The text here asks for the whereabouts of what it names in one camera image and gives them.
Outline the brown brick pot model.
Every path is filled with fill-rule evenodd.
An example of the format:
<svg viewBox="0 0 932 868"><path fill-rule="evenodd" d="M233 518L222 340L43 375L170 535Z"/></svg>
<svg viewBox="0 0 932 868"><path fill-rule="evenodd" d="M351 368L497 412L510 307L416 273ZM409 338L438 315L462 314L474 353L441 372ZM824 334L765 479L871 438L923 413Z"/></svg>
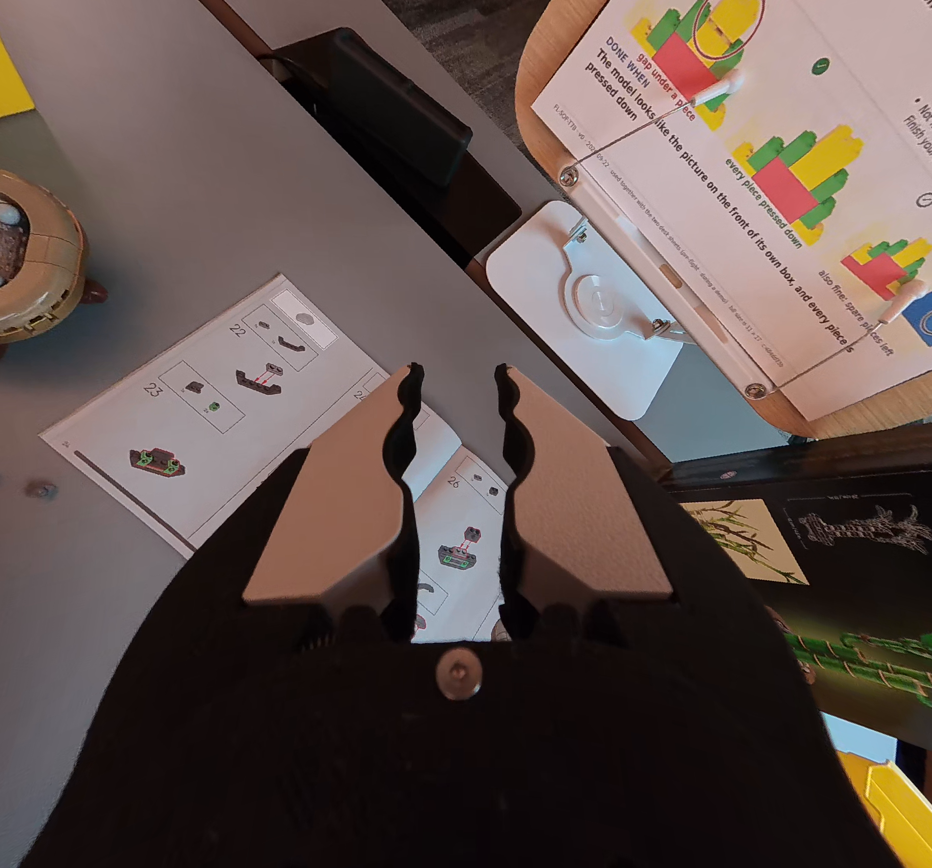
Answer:
<svg viewBox="0 0 932 868"><path fill-rule="evenodd" d="M87 235L48 189L1 172L1 354L62 323L80 304L108 300L87 277Z"/></svg>

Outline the white stand base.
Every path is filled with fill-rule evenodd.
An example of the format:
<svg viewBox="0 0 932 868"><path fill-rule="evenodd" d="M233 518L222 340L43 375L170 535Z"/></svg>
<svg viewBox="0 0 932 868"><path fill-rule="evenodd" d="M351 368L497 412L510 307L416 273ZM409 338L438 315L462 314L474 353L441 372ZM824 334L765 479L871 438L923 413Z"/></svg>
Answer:
<svg viewBox="0 0 932 868"><path fill-rule="evenodd" d="M485 262L493 291L616 416L640 419L682 345L672 315L590 222L546 202Z"/></svg>

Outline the wooden document holder board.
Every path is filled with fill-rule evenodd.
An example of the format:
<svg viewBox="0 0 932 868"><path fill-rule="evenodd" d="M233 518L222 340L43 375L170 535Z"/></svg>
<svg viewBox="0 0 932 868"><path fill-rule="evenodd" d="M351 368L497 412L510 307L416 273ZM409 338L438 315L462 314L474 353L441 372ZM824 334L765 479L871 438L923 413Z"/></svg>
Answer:
<svg viewBox="0 0 932 868"><path fill-rule="evenodd" d="M611 245L615 255L632 268L662 308L685 327L705 354L738 390L763 383L762 375L752 375L747 356L736 355L733 340L722 340L721 326L710 326L712 314L697 312L699 298L662 261L660 254L638 233L619 207L608 208L606 196L594 193L593 182L564 186L560 175L571 162L570 153L556 135L532 111L532 103L559 66L594 22L608 0L551 0L526 43L516 77L516 118L521 136L531 156L553 180L562 194L581 210L585 219ZM775 429L815 439L863 434L896 428L930 415L931 376L918 376L888 388L875 396L807 421L781 393L744 396L744 400Z"/></svg>

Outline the black brick set box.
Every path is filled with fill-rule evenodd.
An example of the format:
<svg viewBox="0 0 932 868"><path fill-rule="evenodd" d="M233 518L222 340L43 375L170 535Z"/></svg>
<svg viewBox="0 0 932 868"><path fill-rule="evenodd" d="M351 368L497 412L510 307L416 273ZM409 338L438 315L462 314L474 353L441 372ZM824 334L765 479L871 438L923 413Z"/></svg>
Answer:
<svg viewBox="0 0 932 868"><path fill-rule="evenodd" d="M930 432L698 459L660 479L780 618L821 710L925 749Z"/></svg>

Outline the open brick instruction booklet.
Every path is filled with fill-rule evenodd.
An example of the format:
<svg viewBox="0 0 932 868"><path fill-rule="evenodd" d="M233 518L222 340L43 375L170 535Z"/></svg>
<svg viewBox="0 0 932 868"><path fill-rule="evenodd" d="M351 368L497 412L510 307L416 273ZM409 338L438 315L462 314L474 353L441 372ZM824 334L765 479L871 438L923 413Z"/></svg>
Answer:
<svg viewBox="0 0 932 868"><path fill-rule="evenodd" d="M284 458L388 377L277 275L40 437L189 559ZM506 484L426 403L414 435L414 640L507 640Z"/></svg>

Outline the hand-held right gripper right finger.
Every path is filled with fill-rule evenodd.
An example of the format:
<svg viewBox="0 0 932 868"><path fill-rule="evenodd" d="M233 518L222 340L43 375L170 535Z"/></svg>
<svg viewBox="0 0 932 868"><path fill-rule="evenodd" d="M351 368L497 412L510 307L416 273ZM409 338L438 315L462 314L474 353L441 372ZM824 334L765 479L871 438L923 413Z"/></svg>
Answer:
<svg viewBox="0 0 932 868"><path fill-rule="evenodd" d="M505 498L499 615L527 639L550 607L584 619L603 601L673 596L609 444L516 367L495 370Z"/></svg>

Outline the printed instruction sheet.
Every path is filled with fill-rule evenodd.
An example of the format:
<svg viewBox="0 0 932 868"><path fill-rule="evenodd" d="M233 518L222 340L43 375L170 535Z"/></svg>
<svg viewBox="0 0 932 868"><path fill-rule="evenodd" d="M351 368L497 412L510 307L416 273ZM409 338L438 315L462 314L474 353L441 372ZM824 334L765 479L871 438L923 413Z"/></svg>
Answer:
<svg viewBox="0 0 932 868"><path fill-rule="evenodd" d="M608 0L532 103L762 384L930 285L930 0ZM778 392L815 421L930 373L930 289Z"/></svg>

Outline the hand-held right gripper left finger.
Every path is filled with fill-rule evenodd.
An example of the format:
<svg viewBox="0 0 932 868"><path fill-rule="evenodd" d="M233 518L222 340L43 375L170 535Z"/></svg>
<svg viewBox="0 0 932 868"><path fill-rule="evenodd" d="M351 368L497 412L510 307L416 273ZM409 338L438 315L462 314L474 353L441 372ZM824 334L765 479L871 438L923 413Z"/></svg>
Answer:
<svg viewBox="0 0 932 868"><path fill-rule="evenodd" d="M315 438L242 593L311 604L337 622L367 607L392 641L416 629L420 550L411 489L424 369L401 367Z"/></svg>

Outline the yellow plastic bin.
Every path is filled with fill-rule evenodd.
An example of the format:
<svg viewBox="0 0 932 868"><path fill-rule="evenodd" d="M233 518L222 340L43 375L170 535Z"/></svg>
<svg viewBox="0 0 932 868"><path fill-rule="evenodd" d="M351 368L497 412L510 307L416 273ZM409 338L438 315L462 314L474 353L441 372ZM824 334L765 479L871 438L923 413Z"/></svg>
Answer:
<svg viewBox="0 0 932 868"><path fill-rule="evenodd" d="M931 804L893 762L837 755L868 815L905 867L931 866Z"/></svg>
<svg viewBox="0 0 932 868"><path fill-rule="evenodd" d="M3 42L0 44L1 118L28 113L35 103Z"/></svg>

